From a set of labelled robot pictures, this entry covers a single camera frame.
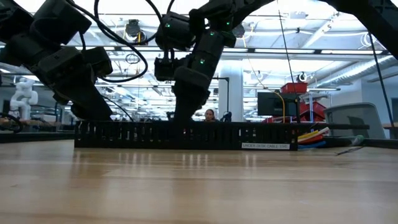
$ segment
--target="person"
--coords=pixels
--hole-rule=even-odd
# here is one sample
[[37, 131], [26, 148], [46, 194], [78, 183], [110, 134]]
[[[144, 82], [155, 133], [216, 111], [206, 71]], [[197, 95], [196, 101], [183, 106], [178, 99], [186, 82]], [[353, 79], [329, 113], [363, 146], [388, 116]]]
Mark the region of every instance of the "person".
[[212, 109], [206, 110], [206, 113], [205, 113], [205, 121], [206, 121], [206, 122], [214, 122], [214, 121], [217, 121], [217, 119], [215, 118], [214, 111], [213, 111]]

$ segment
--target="computer monitor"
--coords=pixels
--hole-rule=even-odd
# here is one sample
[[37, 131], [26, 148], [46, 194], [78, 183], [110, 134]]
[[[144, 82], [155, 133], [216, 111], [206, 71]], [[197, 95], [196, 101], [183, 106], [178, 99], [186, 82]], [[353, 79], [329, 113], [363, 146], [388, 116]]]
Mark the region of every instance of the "computer monitor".
[[[285, 101], [285, 116], [296, 116], [295, 93], [279, 93]], [[283, 116], [283, 103], [275, 93], [257, 93], [257, 114], [259, 116]]]

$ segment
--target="ceiling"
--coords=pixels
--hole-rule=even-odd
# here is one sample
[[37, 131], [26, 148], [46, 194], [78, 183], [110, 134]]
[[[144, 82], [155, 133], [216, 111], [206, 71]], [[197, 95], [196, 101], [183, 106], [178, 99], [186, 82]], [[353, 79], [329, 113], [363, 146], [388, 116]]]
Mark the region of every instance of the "ceiling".
[[[168, 1], [152, 0], [160, 12], [165, 12]], [[16, 0], [27, 11], [34, 13], [44, 0]], [[93, 11], [93, 0], [75, 0], [75, 2]], [[198, 8], [206, 0], [196, 1], [176, 0], [173, 11], [188, 14], [190, 9]], [[225, 49], [218, 66], [223, 66], [224, 60], [242, 60], [245, 83], [245, 112], [252, 116], [256, 108], [256, 87], [259, 86], [253, 71], [261, 72], [263, 84], [268, 86], [282, 86], [291, 82], [289, 62], [286, 59], [284, 38], [279, 19], [281, 11], [282, 26], [289, 52], [290, 65], [293, 74], [305, 72], [309, 75], [309, 83], [315, 80], [325, 80], [339, 70], [360, 62], [373, 59], [369, 51], [370, 42], [366, 35], [366, 28], [352, 15], [337, 13], [332, 7], [320, 1], [310, 0], [280, 0], [260, 8], [243, 21], [245, 28], [244, 40], [238, 40], [235, 48]], [[146, 36], [152, 36], [157, 30], [159, 21], [153, 10], [145, 1], [102, 0], [99, 3], [100, 19], [120, 36], [125, 36], [124, 27], [129, 19], [139, 19], [140, 28]], [[144, 69], [142, 62], [131, 65], [126, 62], [126, 55], [131, 49], [122, 46], [104, 36], [95, 23], [84, 34], [87, 46], [105, 46], [113, 61], [114, 73], [109, 77], [121, 79], [135, 75]], [[386, 53], [385, 48], [375, 41], [378, 53]], [[80, 37], [77, 35], [69, 43], [71, 46], [81, 47]], [[124, 86], [112, 87], [111, 96], [123, 107], [139, 116], [165, 117], [166, 111], [174, 109], [174, 98], [170, 92], [170, 83], [160, 83], [154, 76], [154, 59], [162, 56], [162, 51], [154, 41], [148, 46], [137, 47], [149, 64], [149, 71], [143, 78], [123, 83]], [[176, 52], [181, 58], [186, 52]], [[0, 64], [0, 68], [12, 73], [28, 73], [23, 68]], [[218, 86], [213, 80], [211, 89]], [[108, 93], [103, 87], [100, 91]], [[204, 108], [217, 109], [218, 96], [213, 94]]]

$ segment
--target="printed label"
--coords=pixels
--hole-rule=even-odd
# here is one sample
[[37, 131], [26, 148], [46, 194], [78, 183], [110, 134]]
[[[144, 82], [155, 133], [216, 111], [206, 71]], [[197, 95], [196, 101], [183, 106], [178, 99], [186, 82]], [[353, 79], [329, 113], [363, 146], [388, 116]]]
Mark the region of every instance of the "printed label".
[[242, 143], [242, 149], [290, 150], [290, 144]]

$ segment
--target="desk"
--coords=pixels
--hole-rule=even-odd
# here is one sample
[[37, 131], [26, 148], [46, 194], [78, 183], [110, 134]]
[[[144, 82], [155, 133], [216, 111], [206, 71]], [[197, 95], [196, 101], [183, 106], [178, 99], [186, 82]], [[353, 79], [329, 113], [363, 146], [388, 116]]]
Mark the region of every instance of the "desk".
[[398, 223], [398, 151], [0, 144], [0, 223]]
[[[398, 130], [398, 122], [394, 123], [394, 127]], [[391, 124], [383, 124], [383, 128], [390, 131], [390, 139], [397, 139], [394, 137], [394, 129], [391, 127]]]

